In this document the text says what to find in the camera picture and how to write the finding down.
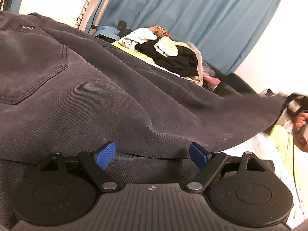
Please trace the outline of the person right hand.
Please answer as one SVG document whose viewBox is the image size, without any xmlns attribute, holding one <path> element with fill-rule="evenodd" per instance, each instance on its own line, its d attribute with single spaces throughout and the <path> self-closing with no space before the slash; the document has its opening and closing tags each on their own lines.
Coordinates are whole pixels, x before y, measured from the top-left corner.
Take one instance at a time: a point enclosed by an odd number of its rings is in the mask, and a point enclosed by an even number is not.
<svg viewBox="0 0 308 231">
<path fill-rule="evenodd" d="M 307 124 L 308 114 L 300 113 L 298 114 L 293 121 L 293 134 L 295 135 L 296 130 L 302 128 Z M 307 153 L 307 145 L 302 145 L 295 139 L 295 145 L 302 151 Z"/>
</svg>

